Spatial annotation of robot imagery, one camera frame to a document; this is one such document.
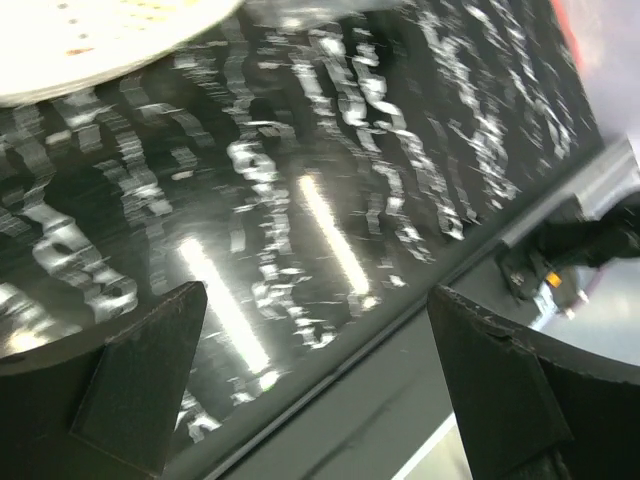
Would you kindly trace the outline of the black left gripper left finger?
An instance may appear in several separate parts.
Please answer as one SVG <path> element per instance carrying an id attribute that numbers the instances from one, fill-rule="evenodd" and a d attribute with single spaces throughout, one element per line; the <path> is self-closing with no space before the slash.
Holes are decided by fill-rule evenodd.
<path id="1" fill-rule="evenodd" d="M 207 293 L 155 304 L 1 360 L 4 479 L 157 479 L 165 468 Z"/>

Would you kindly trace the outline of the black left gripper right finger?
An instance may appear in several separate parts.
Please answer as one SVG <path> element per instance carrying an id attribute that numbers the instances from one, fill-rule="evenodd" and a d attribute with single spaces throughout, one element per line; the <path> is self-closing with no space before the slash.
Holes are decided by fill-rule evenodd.
<path id="1" fill-rule="evenodd" d="M 476 479 L 636 479 L 639 369 L 437 285 L 438 355 Z"/>

